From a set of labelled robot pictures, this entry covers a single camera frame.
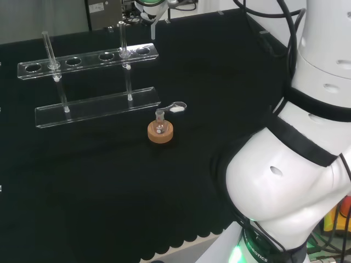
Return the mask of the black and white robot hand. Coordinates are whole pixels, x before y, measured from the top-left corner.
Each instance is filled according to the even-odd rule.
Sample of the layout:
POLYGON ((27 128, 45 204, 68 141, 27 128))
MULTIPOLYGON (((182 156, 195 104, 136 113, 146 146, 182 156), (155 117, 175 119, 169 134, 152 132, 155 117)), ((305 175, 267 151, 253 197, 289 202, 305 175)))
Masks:
POLYGON ((146 25, 157 22, 168 8, 166 1, 134 1, 134 5, 140 11, 141 20, 146 25))

